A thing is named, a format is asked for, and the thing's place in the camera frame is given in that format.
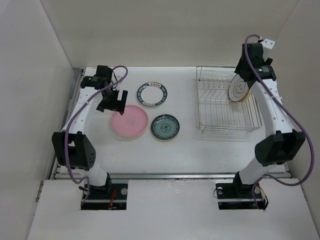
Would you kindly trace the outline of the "dark green patterned plate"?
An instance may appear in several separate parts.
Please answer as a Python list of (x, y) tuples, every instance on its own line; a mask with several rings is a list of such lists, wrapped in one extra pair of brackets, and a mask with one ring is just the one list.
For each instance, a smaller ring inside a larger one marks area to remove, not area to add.
[(180, 123), (173, 115), (161, 114), (152, 121), (150, 130), (158, 140), (169, 141), (179, 133)]

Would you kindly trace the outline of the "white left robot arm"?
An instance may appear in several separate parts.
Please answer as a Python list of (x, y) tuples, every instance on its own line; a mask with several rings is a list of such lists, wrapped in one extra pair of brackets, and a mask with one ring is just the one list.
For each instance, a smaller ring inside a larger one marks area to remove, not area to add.
[(113, 68), (99, 65), (93, 76), (84, 76), (69, 120), (51, 138), (57, 161), (66, 167), (70, 179), (78, 185), (86, 182), (87, 190), (94, 189), (103, 199), (111, 195), (111, 177), (96, 162), (96, 150), (88, 132), (95, 112), (124, 114), (128, 91), (120, 91), (116, 87), (128, 72), (123, 65)]

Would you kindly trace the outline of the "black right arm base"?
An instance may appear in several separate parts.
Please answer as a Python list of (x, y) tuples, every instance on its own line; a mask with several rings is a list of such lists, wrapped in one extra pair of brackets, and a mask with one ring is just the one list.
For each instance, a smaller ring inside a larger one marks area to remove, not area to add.
[(218, 182), (213, 196), (219, 210), (266, 210), (269, 205), (269, 199), (259, 184), (253, 190), (251, 185), (236, 190), (231, 182)]

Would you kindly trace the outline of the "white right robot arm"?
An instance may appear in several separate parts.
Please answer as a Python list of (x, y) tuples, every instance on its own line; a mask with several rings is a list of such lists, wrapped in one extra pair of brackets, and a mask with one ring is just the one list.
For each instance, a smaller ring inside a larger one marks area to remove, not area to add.
[(231, 190), (237, 197), (247, 194), (250, 186), (277, 165), (292, 160), (306, 139), (278, 105), (282, 100), (268, 57), (274, 45), (273, 40), (266, 38), (244, 46), (235, 70), (253, 94), (265, 127), (265, 139), (255, 145), (254, 158), (233, 180)]

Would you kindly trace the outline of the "pink plate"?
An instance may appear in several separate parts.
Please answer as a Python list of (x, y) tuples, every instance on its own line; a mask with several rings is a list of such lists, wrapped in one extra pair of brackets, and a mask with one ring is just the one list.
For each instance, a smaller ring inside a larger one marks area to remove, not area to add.
[(139, 137), (149, 124), (149, 117), (144, 109), (137, 105), (127, 105), (124, 113), (112, 114), (110, 123), (113, 131), (124, 138)]

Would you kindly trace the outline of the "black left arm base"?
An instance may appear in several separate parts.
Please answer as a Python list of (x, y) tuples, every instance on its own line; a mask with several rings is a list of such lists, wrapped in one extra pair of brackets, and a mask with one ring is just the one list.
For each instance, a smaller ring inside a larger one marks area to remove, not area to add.
[(83, 190), (80, 205), (81, 210), (106, 210), (122, 211), (127, 209), (128, 181), (113, 181), (110, 188), (105, 190), (103, 186), (97, 187), (90, 185), (89, 195), (87, 196), (87, 184), (79, 189)]

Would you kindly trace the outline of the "white blue rimmed plate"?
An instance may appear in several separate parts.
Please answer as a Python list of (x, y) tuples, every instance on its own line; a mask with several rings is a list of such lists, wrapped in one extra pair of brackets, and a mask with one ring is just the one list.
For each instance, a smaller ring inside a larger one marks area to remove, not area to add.
[(162, 105), (168, 97), (167, 88), (159, 82), (146, 82), (142, 84), (137, 92), (137, 100), (146, 107), (158, 107)]

